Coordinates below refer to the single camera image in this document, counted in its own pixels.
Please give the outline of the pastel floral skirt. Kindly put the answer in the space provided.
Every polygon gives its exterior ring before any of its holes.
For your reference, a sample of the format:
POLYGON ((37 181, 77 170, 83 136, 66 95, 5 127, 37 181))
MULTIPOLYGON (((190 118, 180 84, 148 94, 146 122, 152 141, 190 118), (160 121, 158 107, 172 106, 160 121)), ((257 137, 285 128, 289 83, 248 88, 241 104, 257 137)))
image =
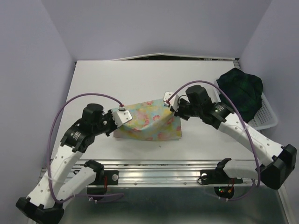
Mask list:
POLYGON ((182 137, 181 120, 162 99, 126 106, 133 119, 113 132, 115 138, 166 141, 182 137))

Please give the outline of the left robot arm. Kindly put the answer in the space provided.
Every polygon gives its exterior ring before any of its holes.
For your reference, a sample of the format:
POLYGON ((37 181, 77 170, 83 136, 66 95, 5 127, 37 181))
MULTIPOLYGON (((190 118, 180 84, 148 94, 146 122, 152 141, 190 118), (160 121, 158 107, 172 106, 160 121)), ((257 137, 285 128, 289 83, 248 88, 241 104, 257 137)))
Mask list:
POLYGON ((104 166, 94 160, 68 182, 70 170, 94 143, 100 134, 109 136, 114 130, 132 119, 128 111, 104 113, 103 106, 88 104, 82 117, 63 135, 57 153, 50 158, 48 170, 37 186, 26 196, 18 199, 16 207, 38 224, 57 224, 64 215, 64 206, 90 183, 98 184, 104 179, 104 166))

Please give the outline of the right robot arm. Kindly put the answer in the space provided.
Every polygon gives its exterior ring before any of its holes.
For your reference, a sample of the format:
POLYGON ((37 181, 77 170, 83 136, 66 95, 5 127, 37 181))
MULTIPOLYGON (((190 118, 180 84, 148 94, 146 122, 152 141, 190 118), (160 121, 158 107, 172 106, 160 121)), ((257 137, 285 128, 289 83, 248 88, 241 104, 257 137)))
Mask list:
POLYGON ((187 100, 172 92, 164 94, 164 105, 184 120, 200 118, 205 124, 230 136, 253 153, 254 161, 225 158, 215 169, 202 170, 200 185, 225 184, 237 179, 257 180, 271 189, 280 189, 296 165, 297 149, 281 145, 241 121, 235 110, 223 102, 213 102, 200 85, 187 88, 187 100))

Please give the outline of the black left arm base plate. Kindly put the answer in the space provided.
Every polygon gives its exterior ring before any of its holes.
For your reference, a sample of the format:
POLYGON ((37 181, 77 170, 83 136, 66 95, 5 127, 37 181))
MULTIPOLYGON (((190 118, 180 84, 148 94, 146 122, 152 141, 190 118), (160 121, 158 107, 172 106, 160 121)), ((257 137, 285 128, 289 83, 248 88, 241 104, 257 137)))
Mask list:
POLYGON ((86 193, 94 195, 89 197, 96 201, 104 201, 107 199, 103 195, 108 192, 108 186, 118 185, 119 171, 118 170, 105 170, 103 174, 97 175, 95 180, 87 186, 86 193))

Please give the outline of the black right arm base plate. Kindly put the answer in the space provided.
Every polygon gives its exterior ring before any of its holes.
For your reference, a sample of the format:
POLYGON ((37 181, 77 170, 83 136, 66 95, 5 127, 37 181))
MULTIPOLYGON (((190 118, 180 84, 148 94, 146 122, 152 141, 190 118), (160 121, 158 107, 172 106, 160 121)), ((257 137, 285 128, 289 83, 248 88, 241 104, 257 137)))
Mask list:
POLYGON ((201 186, 215 185, 214 192, 220 199, 232 199, 235 185, 242 184, 243 179, 230 178, 224 171, 217 169, 201 170, 197 183, 201 186))

